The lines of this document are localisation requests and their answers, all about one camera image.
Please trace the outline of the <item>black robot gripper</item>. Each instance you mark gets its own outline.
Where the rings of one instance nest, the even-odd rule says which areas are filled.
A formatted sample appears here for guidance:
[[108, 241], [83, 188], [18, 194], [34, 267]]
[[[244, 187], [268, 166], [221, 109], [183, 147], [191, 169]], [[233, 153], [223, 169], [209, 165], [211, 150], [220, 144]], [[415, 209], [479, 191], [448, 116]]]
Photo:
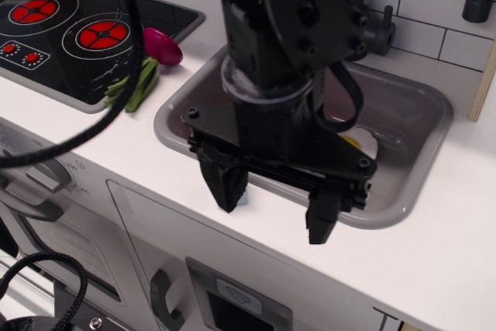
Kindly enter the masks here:
[[323, 91], [306, 88], [280, 101], [232, 97], [227, 105], [190, 107], [181, 116], [202, 176], [218, 206], [231, 213], [250, 173], [309, 191], [311, 245], [326, 243], [339, 210], [364, 209], [376, 161], [341, 138], [356, 116], [331, 122]]

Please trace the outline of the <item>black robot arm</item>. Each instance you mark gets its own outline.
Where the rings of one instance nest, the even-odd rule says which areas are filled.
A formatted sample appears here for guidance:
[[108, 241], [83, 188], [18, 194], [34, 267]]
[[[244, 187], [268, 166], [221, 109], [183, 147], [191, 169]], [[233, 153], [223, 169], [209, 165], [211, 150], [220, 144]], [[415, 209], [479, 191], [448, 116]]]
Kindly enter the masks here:
[[[130, 79], [110, 111], [66, 142], [36, 153], [3, 157], [3, 168], [64, 154], [101, 133], [133, 93], [143, 59], [143, 33], [135, 0], [123, 0], [134, 46]], [[347, 90], [354, 112], [363, 95], [343, 61], [366, 49], [367, 16], [355, 0], [222, 0], [229, 52], [222, 86], [229, 105], [190, 108], [196, 154], [217, 204], [231, 212], [249, 174], [306, 190], [309, 241], [323, 244], [341, 212], [363, 208], [376, 162], [341, 136], [355, 118], [330, 122], [324, 115], [324, 75]]]

